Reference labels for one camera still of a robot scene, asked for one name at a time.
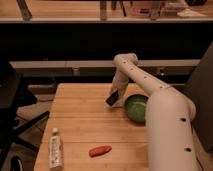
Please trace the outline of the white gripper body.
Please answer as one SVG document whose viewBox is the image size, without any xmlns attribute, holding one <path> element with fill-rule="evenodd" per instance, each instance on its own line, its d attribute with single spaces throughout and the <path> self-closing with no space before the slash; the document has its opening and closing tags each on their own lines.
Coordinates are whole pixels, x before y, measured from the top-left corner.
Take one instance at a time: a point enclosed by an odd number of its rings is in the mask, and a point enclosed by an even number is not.
<svg viewBox="0 0 213 171">
<path fill-rule="evenodd" d="M 118 91 L 118 94 L 119 94 L 118 100 L 122 99 L 126 92 L 128 83 L 129 83 L 129 78 L 127 76 L 115 75 L 112 81 L 110 95 L 114 93 L 115 91 Z"/>
</svg>

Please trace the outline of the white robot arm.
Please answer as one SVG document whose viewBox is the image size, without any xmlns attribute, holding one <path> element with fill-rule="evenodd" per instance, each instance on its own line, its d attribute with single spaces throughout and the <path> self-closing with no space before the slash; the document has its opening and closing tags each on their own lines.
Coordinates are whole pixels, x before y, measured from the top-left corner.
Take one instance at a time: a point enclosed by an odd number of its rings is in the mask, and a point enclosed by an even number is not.
<svg viewBox="0 0 213 171">
<path fill-rule="evenodd" d="M 134 53 L 118 54 L 114 63 L 108 105 L 121 106 L 130 79 L 149 96 L 145 110 L 149 171 L 199 171 L 191 127 L 196 115 L 192 100 L 140 69 Z"/>
</svg>

